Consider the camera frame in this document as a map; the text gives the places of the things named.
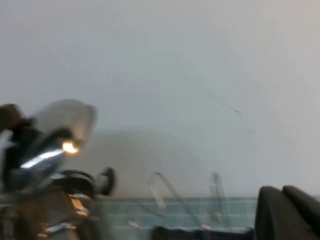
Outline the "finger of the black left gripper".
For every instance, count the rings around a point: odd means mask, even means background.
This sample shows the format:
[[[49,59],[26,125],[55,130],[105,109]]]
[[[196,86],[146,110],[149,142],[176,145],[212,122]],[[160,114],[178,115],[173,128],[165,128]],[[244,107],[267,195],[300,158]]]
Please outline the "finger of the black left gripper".
[[[33,138],[33,119],[26,118],[16,104],[4,104],[0,106],[0,134],[4,131],[11,133],[1,148],[9,147],[27,150]]]

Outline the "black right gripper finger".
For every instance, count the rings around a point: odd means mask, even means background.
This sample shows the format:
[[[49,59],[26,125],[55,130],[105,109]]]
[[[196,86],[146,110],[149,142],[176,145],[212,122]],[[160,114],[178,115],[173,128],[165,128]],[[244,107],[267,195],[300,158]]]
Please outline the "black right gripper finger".
[[[293,185],[259,190],[254,234],[256,240],[318,240],[320,201]]]

